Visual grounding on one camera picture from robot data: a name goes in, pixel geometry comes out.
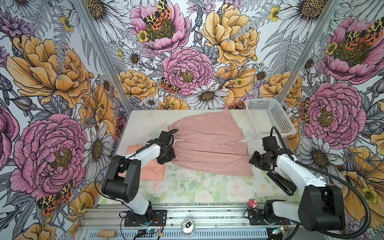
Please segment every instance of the folded garment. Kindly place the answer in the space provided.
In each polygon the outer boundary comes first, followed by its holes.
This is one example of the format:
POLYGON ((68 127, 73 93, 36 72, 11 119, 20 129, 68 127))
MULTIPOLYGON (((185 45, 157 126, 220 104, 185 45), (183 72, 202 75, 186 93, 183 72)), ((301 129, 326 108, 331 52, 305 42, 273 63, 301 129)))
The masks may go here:
POLYGON ((190 170, 236 176, 251 176, 245 136, 230 110, 189 116, 168 126, 177 128, 173 163, 190 170))
MULTIPOLYGON (((133 153, 140 149, 142 146, 134 145, 127 148, 127 154, 133 153)), ((157 159, 152 159, 140 171, 140 180, 164 180, 167 164, 158 164, 157 159)), ((119 173, 119 176, 125 177, 125 173, 119 173)))

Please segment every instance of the butterfly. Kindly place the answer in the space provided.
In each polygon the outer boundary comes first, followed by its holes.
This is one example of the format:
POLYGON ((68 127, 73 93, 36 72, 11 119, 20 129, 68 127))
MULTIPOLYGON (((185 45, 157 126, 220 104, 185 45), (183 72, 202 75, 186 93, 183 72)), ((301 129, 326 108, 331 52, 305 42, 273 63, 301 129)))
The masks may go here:
POLYGON ((344 40, 347 42, 345 48, 349 51, 354 50, 357 46, 372 45, 377 42, 383 35, 384 17, 374 22, 368 29, 360 32, 351 30, 345 33, 344 40))
POLYGON ((169 92, 170 94, 175 94, 175 93, 178 93, 178 92, 180 91, 180 88, 179 88, 179 87, 177 87, 177 86, 172 86, 172 85, 169 83, 168 79, 166 79, 165 77, 162 77, 162 78, 161 78, 161 81, 160 81, 160 83, 159 83, 159 86, 160 86, 161 88, 165 88, 165 90, 166 90, 167 92, 169 92))
POLYGON ((170 20, 171 16, 172 10, 168 7, 167 0, 159 0, 155 14, 146 16, 143 20, 153 30, 160 30, 161 26, 166 23, 166 20, 170 20))
POLYGON ((60 208, 62 204, 66 204, 73 196, 73 182, 69 181, 64 185, 63 189, 56 195, 45 196, 37 201, 37 206, 43 210, 44 217, 48 217, 53 214, 56 207, 60 208))
POLYGON ((309 123, 310 117, 308 115, 308 107, 310 105, 310 98, 306 98, 300 103, 300 121, 303 123, 309 123))

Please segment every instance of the basket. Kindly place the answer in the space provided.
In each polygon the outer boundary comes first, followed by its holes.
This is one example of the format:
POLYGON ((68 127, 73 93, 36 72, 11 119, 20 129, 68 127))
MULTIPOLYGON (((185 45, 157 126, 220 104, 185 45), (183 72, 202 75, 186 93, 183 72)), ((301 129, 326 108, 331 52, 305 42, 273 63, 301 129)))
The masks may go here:
POLYGON ((282 137, 296 133, 296 129, 281 104, 274 98, 246 99, 245 106, 251 117, 256 135, 270 135, 271 127, 275 126, 282 137))

